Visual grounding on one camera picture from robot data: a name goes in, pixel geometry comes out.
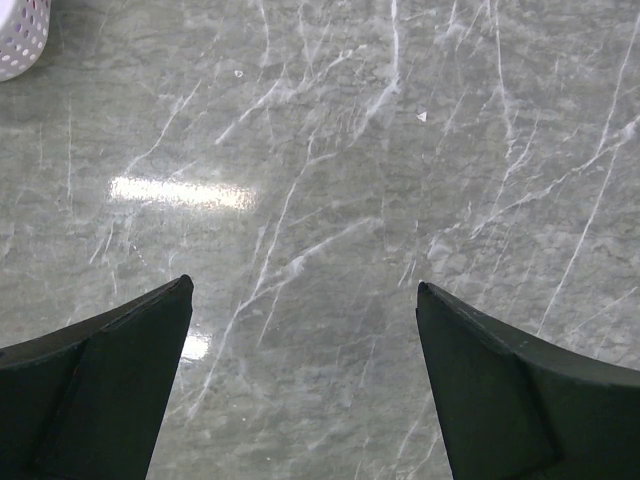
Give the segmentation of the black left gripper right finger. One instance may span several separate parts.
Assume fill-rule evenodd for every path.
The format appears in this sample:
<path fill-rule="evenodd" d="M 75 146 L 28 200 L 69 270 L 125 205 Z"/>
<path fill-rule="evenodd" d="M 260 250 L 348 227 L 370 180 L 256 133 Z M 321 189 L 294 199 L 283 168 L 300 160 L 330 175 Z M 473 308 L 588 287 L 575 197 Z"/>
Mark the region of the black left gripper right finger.
<path fill-rule="evenodd" d="M 416 320 L 456 479 L 636 479 L 639 373 L 544 341 L 438 286 Z"/>

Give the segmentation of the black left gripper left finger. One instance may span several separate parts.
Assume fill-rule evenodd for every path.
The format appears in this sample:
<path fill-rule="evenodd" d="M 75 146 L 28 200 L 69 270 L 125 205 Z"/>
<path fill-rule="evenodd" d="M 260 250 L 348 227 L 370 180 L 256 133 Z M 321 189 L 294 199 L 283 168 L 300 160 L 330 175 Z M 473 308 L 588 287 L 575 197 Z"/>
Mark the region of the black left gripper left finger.
<path fill-rule="evenodd" d="M 2 348 L 2 478 L 145 478 L 192 295 L 183 275 L 113 310 Z"/>

